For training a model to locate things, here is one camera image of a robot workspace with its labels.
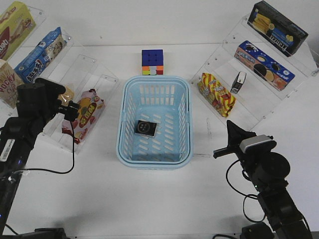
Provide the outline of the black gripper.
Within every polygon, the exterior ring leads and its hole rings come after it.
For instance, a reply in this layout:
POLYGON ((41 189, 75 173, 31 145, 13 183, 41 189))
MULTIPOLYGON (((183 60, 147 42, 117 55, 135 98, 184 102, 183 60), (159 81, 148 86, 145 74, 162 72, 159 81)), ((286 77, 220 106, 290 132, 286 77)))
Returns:
POLYGON ((227 146, 213 151, 215 159, 233 153, 236 155, 253 155, 270 152, 277 145, 272 136, 256 135, 255 132, 245 131, 231 120, 227 120, 226 126, 228 133, 227 146))
POLYGON ((18 86, 18 116, 42 119, 44 124, 48 124, 59 112, 61 101, 58 97, 65 92, 63 85, 41 77, 36 78, 34 83, 18 86))

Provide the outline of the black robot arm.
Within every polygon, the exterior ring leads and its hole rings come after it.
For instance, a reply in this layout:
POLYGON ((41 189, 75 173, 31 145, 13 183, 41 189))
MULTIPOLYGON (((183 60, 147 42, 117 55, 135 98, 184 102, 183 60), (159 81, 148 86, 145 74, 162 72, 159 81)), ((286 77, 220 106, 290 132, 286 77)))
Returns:
POLYGON ((309 225, 303 214, 297 209, 287 192, 286 177, 290 173, 288 160, 272 150, 277 143, 272 136, 256 135, 246 131, 232 121, 226 122, 228 144, 225 148, 213 152, 214 158, 228 154, 236 154, 241 164, 243 177, 250 181, 257 195, 245 195, 255 198, 269 226, 263 222, 254 222, 250 227, 254 231, 246 233, 245 238, 262 236, 272 238, 275 231, 280 239, 310 239, 309 225))
POLYGON ((17 87, 17 116, 10 117, 0 133, 0 230, 3 231, 17 192, 21 170, 33 150, 38 135, 58 113, 61 84, 36 79, 35 83, 17 87))

